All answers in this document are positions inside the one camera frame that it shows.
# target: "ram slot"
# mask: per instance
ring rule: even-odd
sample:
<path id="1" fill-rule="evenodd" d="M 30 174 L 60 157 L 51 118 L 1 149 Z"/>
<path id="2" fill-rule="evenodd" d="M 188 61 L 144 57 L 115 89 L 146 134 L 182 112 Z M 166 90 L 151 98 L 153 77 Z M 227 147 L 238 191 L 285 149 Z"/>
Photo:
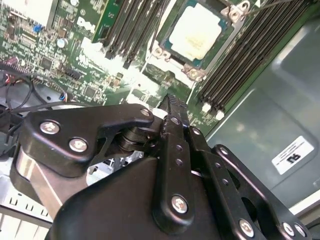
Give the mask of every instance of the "ram slot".
<path id="1" fill-rule="evenodd" d="M 126 44 L 129 35 L 133 31 L 134 26 L 137 24 L 141 16 L 146 2 L 148 2 L 148 0 L 139 0 L 133 3 L 131 11 L 127 16 L 124 26 L 121 29 L 117 39 L 112 43 L 112 45 L 110 45 L 110 48 L 107 52 L 107 58 L 114 58 L 117 54 L 119 54 L 122 46 Z"/>
<path id="2" fill-rule="evenodd" d="M 199 91 L 199 99 L 224 108 L 307 8 L 308 3 L 297 0 L 261 11 Z"/>
<path id="3" fill-rule="evenodd" d="M 108 32 L 105 40 L 103 41 L 104 46 L 109 46 L 111 48 L 112 45 L 117 41 L 124 28 L 125 23 L 128 21 L 128 18 L 132 13 L 133 5 L 138 1 L 139 0 L 124 1 L 111 31 Z"/>
<path id="4" fill-rule="evenodd" d="M 155 28 L 155 19 L 160 17 L 160 8 L 162 3 L 159 0 L 153 0 L 148 8 L 145 9 L 143 17 L 139 20 L 134 34 L 123 48 L 123 56 L 125 58 L 124 67 L 128 68 L 142 44 L 145 43 L 147 35 L 151 34 Z"/>

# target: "black plastic part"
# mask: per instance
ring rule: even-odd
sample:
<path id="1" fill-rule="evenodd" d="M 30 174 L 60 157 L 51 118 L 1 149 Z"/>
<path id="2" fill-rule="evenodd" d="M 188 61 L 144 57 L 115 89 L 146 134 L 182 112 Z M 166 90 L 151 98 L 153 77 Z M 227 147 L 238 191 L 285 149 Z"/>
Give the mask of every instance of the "black plastic part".
<path id="1" fill-rule="evenodd" d="M 19 143 L 34 160 L 65 177 L 82 176 L 96 154 L 97 139 L 106 138 L 108 149 L 115 135 L 124 128 L 148 127 L 154 116 L 139 104 L 97 106 L 29 113 Z M 40 130 L 43 122 L 59 125 L 56 134 Z M 75 152 L 69 142 L 79 138 L 87 143 L 84 152 Z"/>
<path id="2" fill-rule="evenodd" d="M 265 240 L 250 218 L 221 157 L 211 153 L 202 134 L 196 134 L 193 127 L 186 131 L 190 144 L 192 168 L 201 172 L 213 214 L 219 221 L 218 229 L 223 239 L 252 239 L 240 228 L 239 221 L 246 220 L 254 231 L 254 239 Z"/>
<path id="3" fill-rule="evenodd" d="M 48 240 L 219 240 L 199 176 L 191 175 L 196 215 L 181 235 L 170 236 L 151 215 L 158 160 L 139 159 L 72 196 L 57 213 Z"/>
<path id="4" fill-rule="evenodd" d="M 181 234 L 188 229 L 195 217 L 189 145 L 184 141 L 183 126 L 177 118 L 168 115 L 163 128 L 152 215 L 164 232 Z M 186 213 L 179 213 L 173 208 L 173 196 L 179 196 L 186 202 Z"/>
<path id="5" fill-rule="evenodd" d="M 238 180 L 240 187 L 237 191 L 242 200 L 249 201 L 250 205 L 254 207 L 255 224 L 259 226 L 267 239 L 311 239 L 311 234 L 299 219 L 227 147 L 216 145 L 212 152 L 223 159 L 228 171 Z M 294 237 L 285 232 L 283 223 L 292 226 Z M 303 228 L 306 237 L 303 237 L 293 227 L 294 224 L 298 224 Z"/>
<path id="6" fill-rule="evenodd" d="M 154 116 L 154 121 L 149 127 L 131 127 L 124 129 L 116 141 L 125 151 L 141 151 L 149 153 L 157 146 L 160 128 L 163 120 Z"/>
<path id="7" fill-rule="evenodd" d="M 196 134 L 193 127 L 186 130 L 186 138 L 190 144 L 192 169 L 202 173 L 224 239 L 311 239 L 305 226 L 307 237 L 293 227 L 294 224 L 303 224 L 228 148 L 216 145 L 210 149 L 205 137 Z M 253 238 L 241 230 L 240 219 L 251 224 Z M 292 226 L 294 237 L 285 232 L 283 223 Z"/>

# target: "gray metal panel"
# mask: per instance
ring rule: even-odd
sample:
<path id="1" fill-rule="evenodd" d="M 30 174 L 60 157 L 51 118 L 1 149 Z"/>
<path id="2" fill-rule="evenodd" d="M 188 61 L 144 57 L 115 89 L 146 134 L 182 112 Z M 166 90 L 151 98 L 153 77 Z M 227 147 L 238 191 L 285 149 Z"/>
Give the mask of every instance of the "gray metal panel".
<path id="1" fill-rule="evenodd" d="M 272 159 L 303 136 L 314 150 L 283 175 Z M 320 19 L 306 24 L 208 135 L 288 207 L 320 189 Z"/>

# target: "dimm slot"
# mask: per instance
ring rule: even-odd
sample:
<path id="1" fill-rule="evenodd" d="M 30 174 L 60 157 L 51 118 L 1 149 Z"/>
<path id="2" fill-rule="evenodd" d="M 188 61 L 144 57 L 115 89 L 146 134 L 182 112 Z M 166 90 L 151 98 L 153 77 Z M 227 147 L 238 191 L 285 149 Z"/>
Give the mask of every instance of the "dimm slot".
<path id="1" fill-rule="evenodd" d="M 106 57 L 113 59 L 118 53 L 119 49 L 125 44 L 125 40 L 130 35 L 132 28 L 137 23 L 141 11 L 147 0 L 136 0 L 131 7 L 131 10 L 126 17 L 123 27 L 120 29 L 117 38 L 110 44 L 109 50 L 107 51 Z"/>

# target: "label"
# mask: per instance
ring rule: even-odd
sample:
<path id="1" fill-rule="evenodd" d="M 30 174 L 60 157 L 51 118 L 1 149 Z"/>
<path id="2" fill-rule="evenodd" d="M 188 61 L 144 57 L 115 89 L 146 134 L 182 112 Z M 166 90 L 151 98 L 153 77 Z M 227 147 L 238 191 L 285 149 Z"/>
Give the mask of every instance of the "label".
<path id="1" fill-rule="evenodd" d="M 272 164 L 282 175 L 314 149 L 303 136 L 299 136 L 272 160 Z"/>

